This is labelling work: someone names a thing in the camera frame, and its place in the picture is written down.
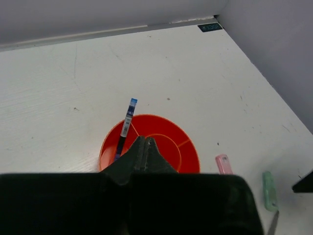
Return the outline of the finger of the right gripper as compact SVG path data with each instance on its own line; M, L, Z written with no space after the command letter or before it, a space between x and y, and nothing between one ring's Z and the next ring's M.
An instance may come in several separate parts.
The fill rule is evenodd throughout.
M292 186L292 190L294 193L313 193L313 171Z

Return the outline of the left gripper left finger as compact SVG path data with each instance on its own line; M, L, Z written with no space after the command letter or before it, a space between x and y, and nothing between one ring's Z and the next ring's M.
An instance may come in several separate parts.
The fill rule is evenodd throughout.
M129 215L127 182L107 172L8 173L0 176L3 235L113 232Z

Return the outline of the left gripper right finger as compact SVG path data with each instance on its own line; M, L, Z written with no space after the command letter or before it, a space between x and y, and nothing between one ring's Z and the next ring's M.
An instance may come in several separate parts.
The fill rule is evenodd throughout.
M238 175L152 173L146 163L129 181L132 235L261 235L253 193Z

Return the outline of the green correction tape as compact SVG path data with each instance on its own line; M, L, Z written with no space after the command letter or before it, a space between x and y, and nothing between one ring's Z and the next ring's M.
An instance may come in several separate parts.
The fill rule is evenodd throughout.
M273 175L270 171L264 171L262 173L263 182L263 195L265 209L271 212L279 210L278 200L276 195L276 187L273 179Z

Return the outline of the pink correction tape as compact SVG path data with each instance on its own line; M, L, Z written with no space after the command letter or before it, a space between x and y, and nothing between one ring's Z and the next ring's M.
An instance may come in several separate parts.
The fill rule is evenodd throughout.
M229 158L226 154L216 156L215 161L220 174L233 174Z

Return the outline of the blue pen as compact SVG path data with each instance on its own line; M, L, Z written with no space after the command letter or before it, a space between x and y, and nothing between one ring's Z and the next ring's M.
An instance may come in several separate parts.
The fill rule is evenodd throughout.
M133 116L134 116L134 110L135 110L136 104L137 104L137 99L132 98L130 100L130 104L128 106L128 110L126 112L126 116L123 122L122 130L120 133L119 141L118 141L114 159L113 159L114 161L117 161L121 156L123 146L124 146L124 143L125 143L125 140L126 140Z

